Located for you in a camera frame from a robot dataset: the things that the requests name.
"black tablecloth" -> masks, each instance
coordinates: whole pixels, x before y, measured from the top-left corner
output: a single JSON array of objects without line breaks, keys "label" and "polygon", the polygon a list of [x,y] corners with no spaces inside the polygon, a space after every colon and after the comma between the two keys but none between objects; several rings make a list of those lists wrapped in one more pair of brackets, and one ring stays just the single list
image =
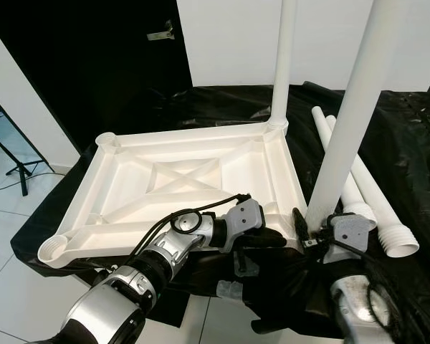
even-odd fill
[{"label": "black tablecloth", "polygon": [[[290,126],[286,139],[306,201],[310,199],[323,159],[310,109],[319,105],[326,115],[337,115],[342,96],[343,92],[311,83],[290,87],[287,111]],[[172,98],[148,90],[129,104],[111,131],[120,135],[255,123],[268,118],[271,99],[272,88],[267,86],[195,87]],[[16,257],[44,276],[66,276],[122,261],[121,257],[93,257],[52,269],[37,259],[40,244],[56,232],[95,149],[91,145],[82,154],[11,241]],[[391,259],[383,254],[373,231],[368,252],[384,263],[397,283],[408,290],[430,340],[430,93],[382,92],[359,153],[399,218],[411,228],[421,245],[413,256]],[[275,254],[283,253],[271,251],[271,257]],[[214,253],[191,254],[189,263],[171,287],[197,295],[213,295],[218,278],[226,279],[231,274],[228,271],[231,261],[227,259],[229,256]],[[287,259],[290,264],[300,261],[295,254],[288,254]],[[306,278],[315,281],[318,276]],[[300,305],[301,316],[296,316],[297,325],[293,329],[338,336],[332,329],[335,324],[328,311],[328,294],[315,283],[307,282],[300,288],[307,290],[306,300]],[[264,310],[249,306],[257,314],[265,315]],[[322,328],[327,326],[328,330],[319,330],[315,326],[319,322],[309,325],[303,320],[308,315],[312,319],[317,313],[327,321]]]}]

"black cable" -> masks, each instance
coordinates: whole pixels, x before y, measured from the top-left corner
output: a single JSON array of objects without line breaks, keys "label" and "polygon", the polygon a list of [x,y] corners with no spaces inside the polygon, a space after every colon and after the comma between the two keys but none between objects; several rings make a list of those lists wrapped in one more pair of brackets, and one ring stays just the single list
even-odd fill
[{"label": "black cable", "polygon": [[393,324],[390,325],[384,325],[383,322],[381,322],[381,319],[379,319],[378,315],[376,314],[374,307],[373,307],[373,300],[371,297],[371,292],[377,292],[375,289],[375,286],[373,285],[373,283],[370,283],[368,285],[368,288],[366,288],[366,299],[368,300],[368,308],[370,309],[371,312],[371,316],[374,317],[374,320],[378,323],[379,326],[381,326],[381,328],[386,331],[387,333],[391,333],[393,331]]},{"label": "black cable", "polygon": [[212,204],[207,204],[206,206],[200,206],[200,207],[195,208],[195,209],[182,209],[182,210],[176,211],[175,213],[169,214],[166,217],[163,217],[161,220],[156,222],[145,233],[145,236],[140,240],[140,242],[137,244],[137,246],[134,247],[132,252],[129,254],[129,256],[124,261],[123,265],[126,265],[135,256],[136,253],[140,253],[141,252],[140,248],[147,247],[153,241],[156,234],[159,233],[159,231],[174,217],[181,216],[184,214],[190,214],[193,212],[202,211],[202,210],[206,210],[206,209],[210,209],[210,208],[214,208],[216,206],[221,206],[222,204],[229,203],[230,201],[233,201],[235,199],[237,199],[239,201],[243,201],[243,200],[245,200],[246,197],[247,196],[238,193],[237,195],[231,196],[227,199],[223,199],[221,201],[218,201],[218,202],[215,202]]},{"label": "black cable", "polygon": [[199,211],[195,211],[195,212],[193,212],[193,213],[189,213],[189,214],[196,214],[197,216],[198,216],[198,223],[193,227],[193,228],[191,228],[191,229],[189,229],[189,230],[187,230],[187,231],[184,231],[183,229],[179,229],[176,225],[175,225],[175,222],[177,221],[177,217],[173,217],[172,219],[171,219],[171,228],[175,231],[175,232],[177,232],[177,233],[179,233],[179,234],[191,234],[191,233],[193,233],[194,231],[197,231],[197,229],[201,226],[201,224],[202,224],[202,215],[201,215],[201,213],[199,212]]},{"label": "black cable", "polygon": [[356,249],[355,247],[352,247],[351,245],[344,244],[343,242],[339,242],[339,241],[334,240],[334,239],[328,239],[328,241],[331,244],[342,247],[343,249],[347,249],[348,251],[351,251],[352,253],[357,254],[358,256],[368,260],[369,262],[372,262],[374,264],[378,264],[378,261],[375,260],[374,258],[372,258],[372,256],[370,256],[369,254],[366,254],[363,251],[360,251],[359,249]]},{"label": "black cable", "polygon": [[[27,177],[27,178],[25,178],[25,180],[28,181],[29,179],[32,179],[32,178],[35,178],[35,177],[44,176],[45,174],[55,174],[55,175],[58,175],[58,176],[65,176],[63,173],[45,172],[45,173],[39,173],[39,174],[35,174],[33,176],[30,176],[30,177]],[[21,183],[21,181],[17,181],[16,183],[9,184],[8,186],[4,186],[3,188],[0,188],[0,190],[4,190],[5,188],[11,188],[12,186],[15,186],[15,185],[20,184],[20,183]]]}]

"black door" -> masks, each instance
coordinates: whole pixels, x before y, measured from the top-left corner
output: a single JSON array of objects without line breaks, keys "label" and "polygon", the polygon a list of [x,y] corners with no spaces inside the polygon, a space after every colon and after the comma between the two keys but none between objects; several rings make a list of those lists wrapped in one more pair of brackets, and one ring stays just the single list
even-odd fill
[{"label": "black door", "polygon": [[[175,0],[0,1],[0,38],[79,151],[145,89],[163,96],[191,86]],[[175,39],[148,41],[171,21]]]}]

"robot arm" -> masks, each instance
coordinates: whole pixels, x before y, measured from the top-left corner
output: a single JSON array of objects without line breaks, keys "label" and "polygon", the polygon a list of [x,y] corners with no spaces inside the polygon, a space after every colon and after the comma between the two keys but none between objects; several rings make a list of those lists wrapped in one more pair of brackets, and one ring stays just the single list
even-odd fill
[{"label": "robot arm", "polygon": [[[298,231],[303,247],[311,251],[316,248],[318,252],[318,247],[328,243],[328,238],[309,238],[304,219],[299,213],[294,215],[302,226]],[[381,296],[373,289],[367,275],[354,268],[368,249],[370,228],[369,220],[361,215],[329,216],[327,230],[330,229],[332,243],[326,246],[320,261],[331,276],[328,280],[330,294],[335,302],[336,320],[345,333],[345,343],[393,344],[386,331],[391,320],[391,309],[386,302],[388,295]]]},{"label": "robot arm", "polygon": [[135,343],[145,317],[195,248],[230,252],[245,231],[264,227],[262,207],[247,199],[216,218],[198,211],[171,220],[171,229],[84,294],[69,311],[61,332],[43,343]]}]

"black plastic sheet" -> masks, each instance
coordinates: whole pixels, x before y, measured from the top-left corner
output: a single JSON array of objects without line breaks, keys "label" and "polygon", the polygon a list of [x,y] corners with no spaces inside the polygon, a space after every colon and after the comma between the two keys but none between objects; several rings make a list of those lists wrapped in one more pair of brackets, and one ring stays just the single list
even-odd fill
[{"label": "black plastic sheet", "polygon": [[[310,109],[319,105],[326,115],[337,115],[342,96],[343,92],[311,83],[290,87],[286,139],[306,201],[324,154]],[[111,131],[127,134],[255,123],[268,118],[271,99],[272,88],[265,86],[196,87],[168,99],[149,90],[129,104]],[[65,276],[122,261],[121,257],[78,259],[65,268],[51,269],[37,259],[40,244],[55,233],[94,152],[92,145],[83,153],[11,241],[16,256],[44,276]],[[430,93],[382,92],[359,153],[398,217],[421,245],[414,256],[391,259],[382,252],[374,231],[368,253],[377,257],[407,291],[430,343]],[[282,314],[279,327],[285,324],[299,333],[340,336],[321,274],[293,250],[258,252],[262,254],[253,254],[256,257],[252,259],[264,267],[263,271],[268,267],[282,277],[280,271],[286,269],[290,283],[283,293],[284,281],[277,278],[269,286],[275,290],[267,291],[274,296],[270,302],[261,302],[259,291],[244,281],[246,290],[251,290],[248,306],[266,323],[270,321],[271,328],[272,323],[280,323]],[[263,277],[272,278],[271,274]],[[218,280],[235,279],[231,256],[191,253],[171,287],[214,296]]]}]

